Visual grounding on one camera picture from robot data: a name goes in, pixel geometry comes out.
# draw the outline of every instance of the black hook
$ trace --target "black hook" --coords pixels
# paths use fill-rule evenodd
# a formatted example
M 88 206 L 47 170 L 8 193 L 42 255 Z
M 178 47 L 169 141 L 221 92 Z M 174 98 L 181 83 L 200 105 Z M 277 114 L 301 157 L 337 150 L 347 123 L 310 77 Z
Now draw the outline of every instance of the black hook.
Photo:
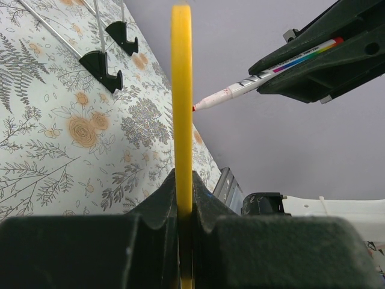
M 105 31 L 128 55 L 132 56 L 134 52 L 139 52 L 138 37 L 135 37 L 134 42 L 127 41 L 126 22 L 113 22 L 106 27 Z
M 111 93 L 115 90 L 122 90 L 123 75 L 122 71 L 118 71 L 117 76 L 108 74 L 107 52 L 95 50 L 84 54 L 79 62 Z

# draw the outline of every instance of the metal rod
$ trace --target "metal rod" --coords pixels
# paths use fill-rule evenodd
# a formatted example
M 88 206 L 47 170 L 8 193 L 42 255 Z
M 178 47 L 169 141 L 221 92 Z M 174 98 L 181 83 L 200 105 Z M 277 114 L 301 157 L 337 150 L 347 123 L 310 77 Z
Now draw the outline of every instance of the metal rod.
M 99 36 L 100 36 L 100 43 L 102 45 L 102 53 L 104 53 L 106 52 L 106 44 L 104 43 L 103 27 L 102 27 L 102 21 L 100 19 L 99 6 L 97 5 L 97 0 L 94 0 L 94 6 L 95 6 L 95 12 L 96 12 L 96 21 L 99 27 Z
M 125 21 L 125 3 L 123 0 L 120 0 L 120 9 L 122 11 L 122 21 Z
M 92 6 L 88 4 L 86 0 L 81 0 L 81 1 L 83 2 L 84 6 L 89 10 L 89 12 L 91 12 L 91 14 L 96 17 L 96 11 L 94 10 L 94 8 L 92 8 Z M 107 23 L 104 22 L 102 19 L 100 21 L 104 28 L 108 26 Z
M 53 29 L 53 27 L 52 26 L 50 26 L 49 24 L 48 24 L 48 22 L 46 22 L 39 14 L 37 14 L 36 13 L 36 11 L 35 10 L 33 10 L 24 0 L 19 0 L 19 2 L 36 18 L 36 19 L 38 19 L 39 21 L 41 21 L 42 22 L 42 24 L 43 24 L 43 26 L 49 31 L 49 32 L 51 32 L 51 34 L 52 35 L 54 35 L 59 41 L 60 41 L 60 43 L 64 43 L 66 46 L 67 46 L 67 48 L 69 49 L 69 50 L 71 50 L 72 51 L 72 53 L 74 53 L 76 56 L 77 56 L 77 58 L 78 58 L 78 60 L 80 59 L 80 58 L 82 58 L 82 55 L 75 49 L 75 48 L 73 48 L 72 47 L 72 45 L 63 37 L 63 36 L 61 36 L 56 30 L 54 30 Z

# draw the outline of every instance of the yellow stick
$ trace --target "yellow stick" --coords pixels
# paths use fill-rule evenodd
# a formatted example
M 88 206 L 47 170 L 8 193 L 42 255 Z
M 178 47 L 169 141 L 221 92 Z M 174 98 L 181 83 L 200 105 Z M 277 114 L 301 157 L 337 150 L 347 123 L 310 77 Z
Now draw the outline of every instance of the yellow stick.
M 190 6 L 175 5 L 171 13 L 171 84 L 182 289 L 193 286 L 190 224 L 193 210 L 193 60 L 191 44 Z

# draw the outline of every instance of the floral tablecloth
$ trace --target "floral tablecloth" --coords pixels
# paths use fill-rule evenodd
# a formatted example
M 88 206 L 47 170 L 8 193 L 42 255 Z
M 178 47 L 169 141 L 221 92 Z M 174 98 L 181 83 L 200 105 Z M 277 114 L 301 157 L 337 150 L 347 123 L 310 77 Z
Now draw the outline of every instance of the floral tablecloth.
M 100 49 L 82 1 L 27 3 L 82 55 Z M 116 0 L 99 0 L 99 8 L 106 23 L 120 20 Z M 0 220 L 123 213 L 173 168 L 170 83 L 125 15 L 140 51 L 129 57 L 105 33 L 109 73 L 124 78 L 111 94 L 20 3 L 0 0 Z M 193 134 L 194 170 L 213 190 L 220 171 Z

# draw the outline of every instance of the marker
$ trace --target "marker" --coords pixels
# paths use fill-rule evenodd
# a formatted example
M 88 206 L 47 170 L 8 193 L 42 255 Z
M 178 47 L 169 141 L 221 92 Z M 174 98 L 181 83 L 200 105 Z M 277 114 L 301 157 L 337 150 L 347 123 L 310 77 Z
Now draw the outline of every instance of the marker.
M 262 84 L 266 83 L 268 80 L 292 68 L 298 63 L 302 63 L 308 59 L 311 59 L 317 56 L 318 54 L 337 46 L 342 42 L 343 39 L 341 37 L 330 39 L 312 49 L 309 49 L 306 52 L 301 53 L 300 55 L 297 55 L 278 65 L 264 70 L 261 73 L 258 73 L 257 75 L 252 75 L 246 79 L 243 79 L 240 82 L 234 83 L 229 87 L 225 88 L 224 90 L 221 90 L 220 92 L 214 93 L 213 95 L 202 99 L 200 102 L 198 102 L 192 107 L 192 111 L 210 108 L 214 105 L 221 104 L 222 102 L 244 95 L 254 89 L 257 89 Z

